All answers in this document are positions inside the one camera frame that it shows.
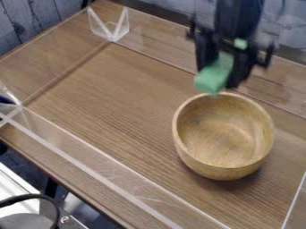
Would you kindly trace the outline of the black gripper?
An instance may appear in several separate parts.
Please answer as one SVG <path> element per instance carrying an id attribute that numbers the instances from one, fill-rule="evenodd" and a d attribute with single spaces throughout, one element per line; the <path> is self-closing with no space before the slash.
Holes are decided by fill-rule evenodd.
<path id="1" fill-rule="evenodd" d="M 259 37 L 228 39 L 216 30 L 204 27 L 196 18 L 190 21 L 188 38 L 194 40 L 197 50 L 197 65 L 201 72 L 205 67 L 217 63 L 221 52 L 230 55 L 233 69 L 226 83 L 228 89 L 234 89 L 249 77 L 254 66 L 268 67 L 276 52 L 273 41 L 265 43 Z"/>

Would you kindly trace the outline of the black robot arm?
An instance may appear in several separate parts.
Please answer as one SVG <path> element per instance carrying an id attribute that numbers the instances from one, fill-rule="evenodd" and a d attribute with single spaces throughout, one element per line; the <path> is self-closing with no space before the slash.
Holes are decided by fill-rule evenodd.
<path id="1" fill-rule="evenodd" d="M 265 0 L 217 0 L 213 25 L 200 21 L 196 11 L 188 38 L 196 44 L 198 74 L 196 87 L 220 94 L 238 88 L 256 66 L 268 68 L 276 53 L 276 41 L 259 36 Z"/>

